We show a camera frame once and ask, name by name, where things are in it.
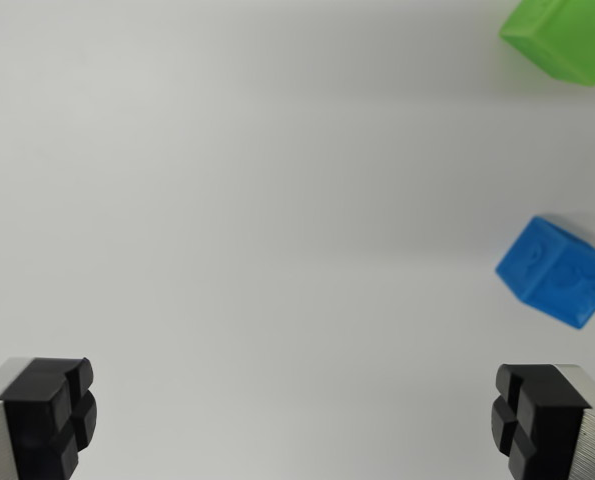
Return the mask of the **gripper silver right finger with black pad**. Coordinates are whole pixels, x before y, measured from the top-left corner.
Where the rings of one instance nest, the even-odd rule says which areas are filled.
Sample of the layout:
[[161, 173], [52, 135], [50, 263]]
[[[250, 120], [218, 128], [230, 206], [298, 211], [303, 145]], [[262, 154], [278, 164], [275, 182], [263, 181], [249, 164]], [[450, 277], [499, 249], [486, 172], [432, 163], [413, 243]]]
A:
[[491, 431], [515, 479], [595, 479], [595, 381], [573, 364], [502, 364]]

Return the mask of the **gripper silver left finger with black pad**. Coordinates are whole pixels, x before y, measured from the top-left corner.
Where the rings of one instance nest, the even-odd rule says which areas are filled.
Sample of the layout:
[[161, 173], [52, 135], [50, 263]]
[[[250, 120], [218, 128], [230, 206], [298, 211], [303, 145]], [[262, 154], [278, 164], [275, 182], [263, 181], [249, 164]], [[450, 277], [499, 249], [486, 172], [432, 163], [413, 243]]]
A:
[[7, 359], [0, 366], [0, 479], [70, 479], [97, 422], [87, 358]]

